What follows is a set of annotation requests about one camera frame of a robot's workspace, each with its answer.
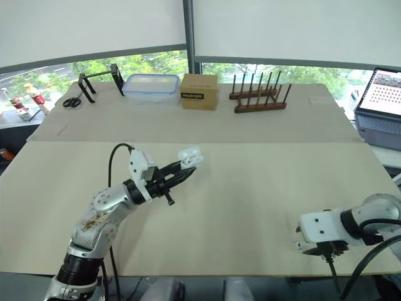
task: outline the robotic arm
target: robotic arm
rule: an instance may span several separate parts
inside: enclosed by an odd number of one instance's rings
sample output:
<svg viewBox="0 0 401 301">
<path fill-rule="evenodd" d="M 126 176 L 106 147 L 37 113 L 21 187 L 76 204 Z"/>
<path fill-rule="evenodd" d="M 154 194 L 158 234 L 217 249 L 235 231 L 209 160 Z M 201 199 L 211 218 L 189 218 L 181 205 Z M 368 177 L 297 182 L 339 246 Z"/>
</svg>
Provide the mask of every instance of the robotic arm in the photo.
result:
<svg viewBox="0 0 401 301">
<path fill-rule="evenodd" d="M 136 208 L 153 198 L 165 196 L 184 182 L 203 160 L 198 147 L 179 152 L 179 159 L 159 169 L 149 155 L 133 149 L 131 179 L 100 191 L 89 210 L 75 225 L 64 263 L 50 283 L 44 301 L 88 300 L 95 291 L 99 266 L 116 237 L 121 222 Z"/>
<path fill-rule="evenodd" d="M 296 229 L 302 234 L 296 247 L 308 255 L 338 256 L 348 245 L 375 245 L 401 234 L 396 224 L 368 222 L 377 219 L 401 220 L 401 200 L 390 194 L 373 194 L 353 209 L 304 214 Z M 401 243 L 390 248 L 401 261 Z"/>
</svg>

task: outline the blue container lid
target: blue container lid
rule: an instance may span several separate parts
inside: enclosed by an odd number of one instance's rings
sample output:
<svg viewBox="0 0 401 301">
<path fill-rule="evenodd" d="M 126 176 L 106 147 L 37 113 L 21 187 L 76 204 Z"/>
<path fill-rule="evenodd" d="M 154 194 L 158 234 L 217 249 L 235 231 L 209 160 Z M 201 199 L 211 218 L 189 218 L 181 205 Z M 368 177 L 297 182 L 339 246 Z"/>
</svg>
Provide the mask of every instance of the blue container lid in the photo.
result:
<svg viewBox="0 0 401 301">
<path fill-rule="evenodd" d="M 175 94 L 180 78 L 177 75 L 133 74 L 124 84 L 124 93 Z"/>
</svg>

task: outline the laptop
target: laptop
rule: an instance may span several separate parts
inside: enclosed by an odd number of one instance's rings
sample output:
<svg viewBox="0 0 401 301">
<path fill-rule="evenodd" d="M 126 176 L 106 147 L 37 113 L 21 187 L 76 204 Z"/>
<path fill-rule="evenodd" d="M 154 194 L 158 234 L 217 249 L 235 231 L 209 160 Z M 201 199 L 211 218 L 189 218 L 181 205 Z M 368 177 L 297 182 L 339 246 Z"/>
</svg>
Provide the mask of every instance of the laptop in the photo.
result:
<svg viewBox="0 0 401 301">
<path fill-rule="evenodd" d="M 401 151 L 401 71 L 375 69 L 355 109 L 355 122 L 367 143 Z"/>
</svg>

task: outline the black cable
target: black cable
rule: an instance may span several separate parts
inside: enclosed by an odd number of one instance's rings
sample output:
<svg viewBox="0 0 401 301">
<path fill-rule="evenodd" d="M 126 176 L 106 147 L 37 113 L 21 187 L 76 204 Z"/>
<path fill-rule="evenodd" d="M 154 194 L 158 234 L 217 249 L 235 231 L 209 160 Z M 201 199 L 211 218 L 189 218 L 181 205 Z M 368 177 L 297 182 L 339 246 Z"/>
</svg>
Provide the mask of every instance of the black cable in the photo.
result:
<svg viewBox="0 0 401 301">
<path fill-rule="evenodd" d="M 127 298 L 126 301 L 130 301 L 130 299 L 135 295 L 135 293 L 137 292 L 137 289 L 138 289 L 138 287 L 139 287 L 139 284 L 140 284 L 140 282 L 142 281 L 142 278 L 143 278 L 143 277 L 140 277 L 140 278 L 139 278 L 139 281 L 138 281 L 137 285 L 135 286 L 135 288 L 134 288 L 133 292 L 131 293 L 131 295 L 128 296 L 128 298 Z"/>
<path fill-rule="evenodd" d="M 399 224 L 401 225 L 401 221 L 397 219 L 390 219 L 390 218 L 372 218 L 360 223 L 359 228 L 361 231 L 364 231 L 364 228 L 368 224 Z"/>
<path fill-rule="evenodd" d="M 103 260 L 100 265 L 102 267 L 102 274 L 103 274 L 103 287 L 105 288 L 105 301 L 108 301 L 108 281 L 107 281 L 106 267 Z"/>
<path fill-rule="evenodd" d="M 111 187 L 112 186 L 112 163 L 113 163 L 113 157 L 114 157 L 114 153 L 116 152 L 116 150 L 121 146 L 127 147 L 129 152 L 131 152 L 134 149 L 132 146 L 130 146 L 127 143 L 119 143 L 113 148 L 112 153 L 110 154 L 110 158 L 108 160 L 108 181 L 107 181 L 107 185 L 108 186 L 107 187 Z M 117 266 L 115 264 L 115 259 L 114 259 L 113 247 L 112 246 L 110 247 L 110 258 L 112 259 L 114 281 L 115 281 L 115 286 L 116 286 L 116 291 L 117 291 L 117 300 L 121 301 L 120 281 L 118 279 Z"/>
<path fill-rule="evenodd" d="M 337 294 L 341 295 L 341 289 L 340 289 L 340 284 L 338 283 L 338 277 L 337 277 L 337 272 L 333 264 L 333 257 L 326 258 L 326 262 L 328 263 L 331 274 L 333 275 L 333 282 L 334 286 L 336 288 Z"/>
<path fill-rule="evenodd" d="M 360 261 L 360 263 L 357 265 L 357 267 L 354 269 L 351 278 L 349 281 L 346 283 L 344 291 L 340 295 L 340 299 L 344 300 L 347 298 L 348 294 L 350 293 L 350 290 L 352 286 L 355 284 L 356 280 L 358 279 L 359 275 L 363 271 L 363 269 L 378 255 L 380 254 L 384 249 L 388 248 L 389 246 L 393 245 L 394 243 L 397 243 L 401 241 L 401 235 L 396 235 L 388 240 L 383 241 L 380 243 L 378 246 L 376 246 L 374 249 L 372 249 L 363 259 Z"/>
<path fill-rule="evenodd" d="M 112 267 L 113 267 L 113 273 L 114 273 L 114 281 L 115 281 L 115 287 L 117 291 L 117 300 L 121 301 L 121 290 L 120 290 L 120 281 L 118 279 L 118 273 L 117 273 L 117 266 L 115 264 L 114 260 L 114 254 L 113 254 L 113 247 L 110 247 L 110 257 L 112 259 Z"/>
<path fill-rule="evenodd" d="M 107 183 L 108 186 L 107 187 L 111 187 L 111 185 L 112 185 L 112 162 L 113 162 L 114 153 L 121 146 L 127 147 L 130 152 L 134 149 L 132 146 L 130 146 L 127 143 L 119 143 L 114 147 L 114 149 L 112 150 L 112 153 L 110 154 L 110 158 L 108 160 L 108 183 Z"/>
</svg>

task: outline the beige tabletop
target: beige tabletop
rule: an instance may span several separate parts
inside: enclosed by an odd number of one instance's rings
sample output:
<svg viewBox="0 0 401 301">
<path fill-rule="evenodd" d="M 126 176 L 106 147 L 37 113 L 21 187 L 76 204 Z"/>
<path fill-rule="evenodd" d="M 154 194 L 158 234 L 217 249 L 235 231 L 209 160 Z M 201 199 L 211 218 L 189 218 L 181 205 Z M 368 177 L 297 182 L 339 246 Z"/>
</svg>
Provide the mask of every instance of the beige tabletop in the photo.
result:
<svg viewBox="0 0 401 301">
<path fill-rule="evenodd" d="M 232 85 L 219 85 L 216 111 L 138 107 L 114 83 L 94 83 L 96 103 L 81 96 L 82 105 L 65 109 L 76 97 L 73 84 L 30 141 L 102 142 L 357 142 L 360 136 L 321 84 L 293 85 L 285 110 L 235 114 Z"/>
<path fill-rule="evenodd" d="M 107 185 L 114 143 L 28 142 L 0 177 L 0 271 L 55 274 L 74 224 Z M 192 144 L 143 144 L 159 166 Z M 295 248 L 301 214 L 359 206 L 373 193 L 400 196 L 363 143 L 197 144 L 201 168 L 164 198 L 143 204 L 114 243 L 121 275 L 329 275 Z M 129 178 L 119 150 L 113 183 Z M 370 249 L 335 259 L 349 275 Z M 400 273 L 386 250 L 365 273 Z"/>
</svg>

